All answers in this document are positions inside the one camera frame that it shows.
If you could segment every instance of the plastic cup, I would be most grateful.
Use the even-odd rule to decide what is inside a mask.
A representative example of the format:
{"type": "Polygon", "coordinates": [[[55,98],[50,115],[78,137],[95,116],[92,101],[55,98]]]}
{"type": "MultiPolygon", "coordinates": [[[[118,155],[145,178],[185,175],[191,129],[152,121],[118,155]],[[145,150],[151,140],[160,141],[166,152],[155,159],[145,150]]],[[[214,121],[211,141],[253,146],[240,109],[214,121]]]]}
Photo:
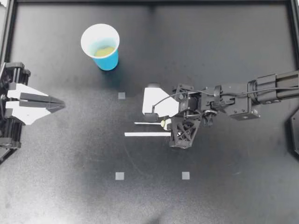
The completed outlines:
{"type": "Polygon", "coordinates": [[[81,48],[90,56],[97,66],[105,71],[112,70],[118,63],[118,32],[107,24],[95,24],[87,28],[81,36],[81,48]],[[113,47],[114,50],[105,56],[95,56],[99,49],[113,47]]]}

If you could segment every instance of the black wire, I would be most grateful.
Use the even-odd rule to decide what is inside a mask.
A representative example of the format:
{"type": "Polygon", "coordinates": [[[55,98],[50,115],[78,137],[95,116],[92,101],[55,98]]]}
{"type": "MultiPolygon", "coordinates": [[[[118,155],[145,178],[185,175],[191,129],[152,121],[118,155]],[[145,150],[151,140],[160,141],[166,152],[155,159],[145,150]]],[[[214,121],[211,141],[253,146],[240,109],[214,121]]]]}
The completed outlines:
{"type": "MultiPolygon", "coordinates": [[[[273,91],[273,90],[299,90],[299,87],[273,87],[273,88],[267,88],[267,89],[262,89],[262,90],[255,90],[255,91],[249,91],[249,92],[243,92],[243,93],[233,93],[233,92],[225,92],[225,93],[222,93],[221,96],[235,96],[235,97],[239,97],[239,96],[245,96],[245,95],[248,95],[248,94],[252,94],[252,93],[257,93],[257,92],[265,92],[265,91],[273,91]]],[[[184,91],[184,92],[179,92],[179,93],[174,93],[174,94],[171,94],[163,99],[161,99],[159,102],[157,102],[155,105],[153,105],[153,111],[154,112],[154,109],[155,109],[155,106],[157,106],[159,103],[163,102],[164,100],[170,98],[170,97],[174,97],[174,96],[177,96],[177,95],[180,95],[180,94],[185,94],[185,93],[196,93],[196,92],[200,92],[200,93],[203,93],[203,94],[206,94],[208,96],[214,96],[214,94],[212,93],[207,93],[207,92],[204,92],[204,91],[201,91],[201,90],[190,90],[190,91],[184,91]]]]}
{"type": "Polygon", "coordinates": [[[267,88],[262,90],[255,90],[255,91],[249,91],[249,92],[243,92],[243,93],[233,93],[233,92],[225,92],[221,94],[221,96],[244,96],[251,93],[257,93],[257,92],[265,92],[265,91],[273,91],[273,90],[299,90],[299,87],[273,87],[273,88],[267,88]]]}
{"type": "Polygon", "coordinates": [[[180,94],[190,93],[190,92],[194,92],[194,93],[196,93],[196,92],[200,92],[200,93],[204,93],[204,94],[206,94],[206,95],[208,95],[208,96],[214,96],[214,94],[207,93],[207,92],[204,92],[204,91],[201,91],[201,90],[190,90],[190,91],[184,91],[184,92],[179,92],[179,93],[173,93],[173,94],[171,94],[171,95],[169,95],[169,96],[167,96],[167,97],[161,99],[158,103],[156,103],[155,105],[153,105],[153,109],[154,109],[155,106],[157,106],[159,103],[161,103],[162,101],[164,101],[164,100],[166,100],[166,99],[168,99],[168,98],[170,98],[170,97],[174,97],[174,96],[177,96],[177,95],[180,95],[180,94]]]}

